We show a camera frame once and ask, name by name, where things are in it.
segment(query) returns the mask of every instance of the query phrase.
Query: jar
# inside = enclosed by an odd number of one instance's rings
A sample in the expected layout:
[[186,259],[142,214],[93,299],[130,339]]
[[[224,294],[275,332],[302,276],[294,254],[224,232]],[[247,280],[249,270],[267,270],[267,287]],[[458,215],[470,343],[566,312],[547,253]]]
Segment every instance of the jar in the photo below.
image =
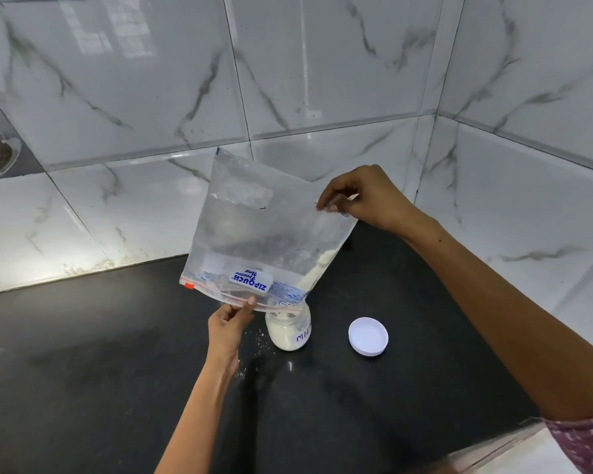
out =
[[312,332],[310,307],[304,303],[299,314],[267,312],[266,326],[275,346],[280,350],[295,351],[310,338]]

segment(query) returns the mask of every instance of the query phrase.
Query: person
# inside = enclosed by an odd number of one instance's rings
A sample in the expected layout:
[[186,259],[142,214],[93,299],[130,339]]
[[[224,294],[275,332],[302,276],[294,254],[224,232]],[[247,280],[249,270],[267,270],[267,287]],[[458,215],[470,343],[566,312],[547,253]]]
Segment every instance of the person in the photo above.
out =
[[[564,453],[583,473],[593,474],[591,344],[414,206],[380,166],[361,166],[334,178],[316,207],[348,213],[408,243],[536,403]],[[238,366],[241,332],[254,307],[251,297],[243,308],[225,304],[209,318],[206,364],[155,474],[208,472],[224,393]]]

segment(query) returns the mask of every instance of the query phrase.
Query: white lid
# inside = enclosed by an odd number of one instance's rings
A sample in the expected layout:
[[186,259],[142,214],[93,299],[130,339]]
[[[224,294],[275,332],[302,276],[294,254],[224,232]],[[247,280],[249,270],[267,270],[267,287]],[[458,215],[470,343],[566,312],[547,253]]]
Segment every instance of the white lid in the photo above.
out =
[[372,318],[358,318],[349,326],[349,343],[363,356],[382,354],[389,342],[385,327]]

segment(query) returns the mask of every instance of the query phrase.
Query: plastic bag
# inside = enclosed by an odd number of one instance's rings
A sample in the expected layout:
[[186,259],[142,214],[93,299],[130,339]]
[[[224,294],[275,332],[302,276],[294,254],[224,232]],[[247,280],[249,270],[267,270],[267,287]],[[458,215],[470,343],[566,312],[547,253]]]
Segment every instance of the plastic bag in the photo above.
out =
[[218,148],[180,283],[258,311],[298,313],[356,219],[318,211],[321,189]]

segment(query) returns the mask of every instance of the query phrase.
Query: hand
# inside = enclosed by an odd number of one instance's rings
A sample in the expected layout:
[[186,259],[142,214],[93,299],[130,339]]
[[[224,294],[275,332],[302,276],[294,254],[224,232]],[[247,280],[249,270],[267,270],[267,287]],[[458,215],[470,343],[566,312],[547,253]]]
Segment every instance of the hand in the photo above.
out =
[[359,166],[335,177],[316,207],[348,213],[365,223],[404,236],[417,223],[429,219],[411,203],[377,164]]
[[255,304],[257,300],[250,296],[243,307],[224,304],[209,318],[207,365],[225,369],[229,379],[240,364],[237,350],[240,346],[241,332],[255,318]]

